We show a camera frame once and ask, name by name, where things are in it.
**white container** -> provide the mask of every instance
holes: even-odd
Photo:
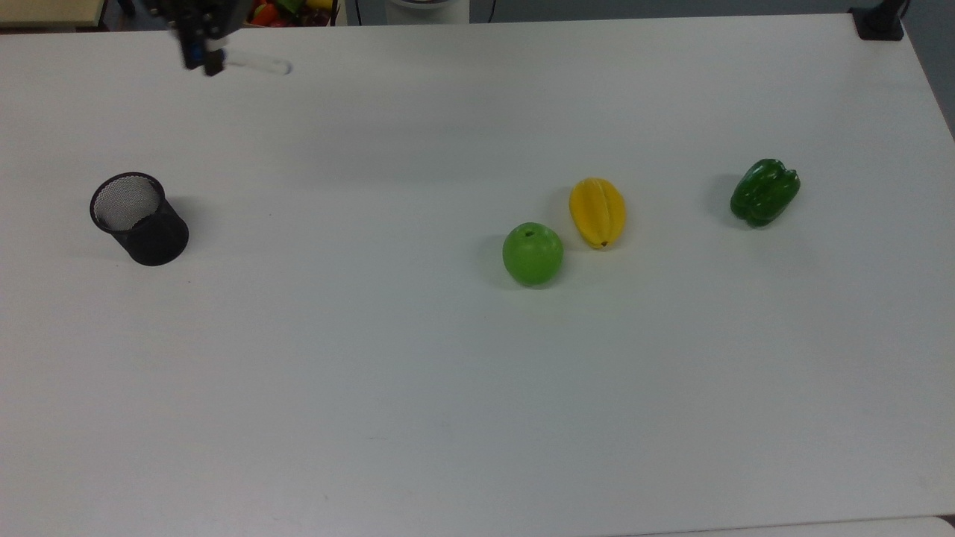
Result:
[[[471,0],[388,0],[388,24],[468,24]]]

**white table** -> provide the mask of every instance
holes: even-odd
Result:
[[[0,36],[0,534],[590,536],[955,512],[955,144],[849,15]],[[727,208],[773,157],[803,190]],[[134,264],[96,186],[192,239]],[[570,186],[631,217],[589,250]],[[554,227],[520,289],[500,243]]]

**green apple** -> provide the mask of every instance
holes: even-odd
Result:
[[[538,286],[561,269],[563,243],[550,227],[521,224],[504,239],[504,267],[519,284]]]

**robotic arm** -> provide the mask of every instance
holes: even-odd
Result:
[[[220,73],[225,53],[216,41],[238,30],[253,0],[143,0],[162,17],[180,42],[186,69],[202,66],[207,76]]]

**yellow fruit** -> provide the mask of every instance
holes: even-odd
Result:
[[[570,216],[591,247],[608,247],[624,231],[624,197],[606,179],[584,179],[570,191]]]
[[[331,11],[331,0],[306,0],[305,5],[313,10]]]

